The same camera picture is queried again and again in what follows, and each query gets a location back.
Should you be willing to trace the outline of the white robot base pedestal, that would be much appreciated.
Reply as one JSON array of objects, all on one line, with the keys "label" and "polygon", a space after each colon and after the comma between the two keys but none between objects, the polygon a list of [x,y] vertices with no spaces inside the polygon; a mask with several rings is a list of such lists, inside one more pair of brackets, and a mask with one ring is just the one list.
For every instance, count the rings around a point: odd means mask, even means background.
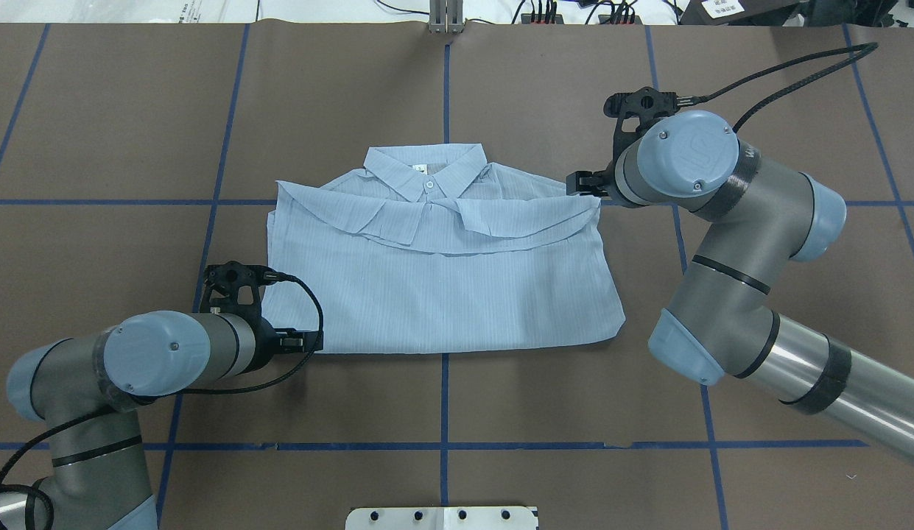
[{"label": "white robot base pedestal", "polygon": [[538,509],[529,506],[362,507],[345,529],[540,529]]}]

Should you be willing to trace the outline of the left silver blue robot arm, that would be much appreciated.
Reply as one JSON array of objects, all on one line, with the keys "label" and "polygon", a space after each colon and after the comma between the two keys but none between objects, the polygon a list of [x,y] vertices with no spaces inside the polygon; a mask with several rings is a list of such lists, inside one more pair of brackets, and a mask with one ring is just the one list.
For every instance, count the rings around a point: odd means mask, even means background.
[{"label": "left silver blue robot arm", "polygon": [[279,353],[308,362],[322,343],[321,328],[158,310],[25,353],[7,376],[7,397],[46,430],[0,469],[0,529],[157,529],[138,409],[211,395],[211,383]]}]

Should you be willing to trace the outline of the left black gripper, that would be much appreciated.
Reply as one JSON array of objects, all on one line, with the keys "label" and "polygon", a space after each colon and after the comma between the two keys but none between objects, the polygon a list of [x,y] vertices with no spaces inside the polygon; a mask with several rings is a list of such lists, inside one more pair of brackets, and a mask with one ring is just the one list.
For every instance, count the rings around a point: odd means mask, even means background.
[{"label": "left black gripper", "polygon": [[275,331],[267,319],[247,319],[254,339],[253,356],[242,372],[254,372],[268,365],[279,353],[314,353],[324,346],[319,331]]}]

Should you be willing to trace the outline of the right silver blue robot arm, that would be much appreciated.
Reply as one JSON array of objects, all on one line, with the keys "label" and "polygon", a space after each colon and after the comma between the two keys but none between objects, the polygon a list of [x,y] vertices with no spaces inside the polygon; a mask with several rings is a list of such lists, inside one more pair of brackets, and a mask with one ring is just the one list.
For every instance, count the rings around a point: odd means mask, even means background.
[{"label": "right silver blue robot arm", "polygon": [[784,265],[819,258],[843,231],[836,191],[702,110],[655,118],[605,170],[572,172],[566,188],[621,207],[672,202],[709,224],[648,340],[659,362],[706,386],[749,381],[914,465],[914,379],[767,307]]}]

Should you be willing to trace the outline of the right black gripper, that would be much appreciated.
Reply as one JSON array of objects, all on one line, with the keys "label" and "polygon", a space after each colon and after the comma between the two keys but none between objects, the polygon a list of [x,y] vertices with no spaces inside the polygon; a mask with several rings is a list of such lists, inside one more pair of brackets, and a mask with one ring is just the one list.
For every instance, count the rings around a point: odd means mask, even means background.
[{"label": "right black gripper", "polygon": [[566,177],[566,194],[569,196],[607,197],[617,207],[630,207],[628,198],[619,191],[616,180],[617,161],[612,160],[602,171],[576,171]]}]

